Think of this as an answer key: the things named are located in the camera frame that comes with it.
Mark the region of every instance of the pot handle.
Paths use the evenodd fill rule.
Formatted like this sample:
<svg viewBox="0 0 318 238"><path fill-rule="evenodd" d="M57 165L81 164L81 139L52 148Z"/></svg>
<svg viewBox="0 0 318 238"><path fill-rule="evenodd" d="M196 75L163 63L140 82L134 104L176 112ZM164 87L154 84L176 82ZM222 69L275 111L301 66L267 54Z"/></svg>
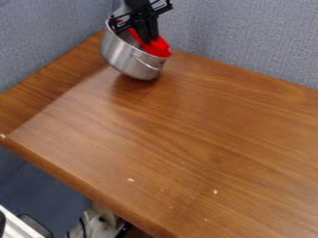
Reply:
<svg viewBox="0 0 318 238"><path fill-rule="evenodd" d="M162 69L155 68L154 66L151 66L150 64L147 64L140 58L138 58L135 55L132 55L132 58L142 63L147 68L152 69L154 71L162 71Z"/></svg>

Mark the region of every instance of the stainless steel pot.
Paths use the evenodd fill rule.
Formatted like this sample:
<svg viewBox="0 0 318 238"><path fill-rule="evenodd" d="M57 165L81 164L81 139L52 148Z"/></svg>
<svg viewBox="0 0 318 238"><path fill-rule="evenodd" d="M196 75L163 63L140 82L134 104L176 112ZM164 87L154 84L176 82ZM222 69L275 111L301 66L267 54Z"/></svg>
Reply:
<svg viewBox="0 0 318 238"><path fill-rule="evenodd" d="M168 58L144 52L128 31L116 35L106 22L107 32L100 45L103 58L130 77L140 80L156 78Z"/></svg>

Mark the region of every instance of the blue floor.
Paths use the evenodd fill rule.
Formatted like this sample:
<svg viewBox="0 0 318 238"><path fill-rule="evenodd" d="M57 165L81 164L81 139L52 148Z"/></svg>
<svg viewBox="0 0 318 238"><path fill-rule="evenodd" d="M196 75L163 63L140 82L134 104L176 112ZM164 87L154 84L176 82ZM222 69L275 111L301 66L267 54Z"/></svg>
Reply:
<svg viewBox="0 0 318 238"><path fill-rule="evenodd" d="M33 165L0 147L0 205L28 214L63 238L90 200Z"/></svg>

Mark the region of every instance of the table top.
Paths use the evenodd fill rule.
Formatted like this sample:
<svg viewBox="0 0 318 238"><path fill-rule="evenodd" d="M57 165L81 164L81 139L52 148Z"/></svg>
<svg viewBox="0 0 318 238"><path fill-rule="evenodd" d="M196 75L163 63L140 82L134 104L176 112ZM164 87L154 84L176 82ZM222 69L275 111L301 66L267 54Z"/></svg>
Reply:
<svg viewBox="0 0 318 238"><path fill-rule="evenodd" d="M317 237L318 91L178 50L132 80L102 34L0 95L1 143L155 237Z"/></svg>

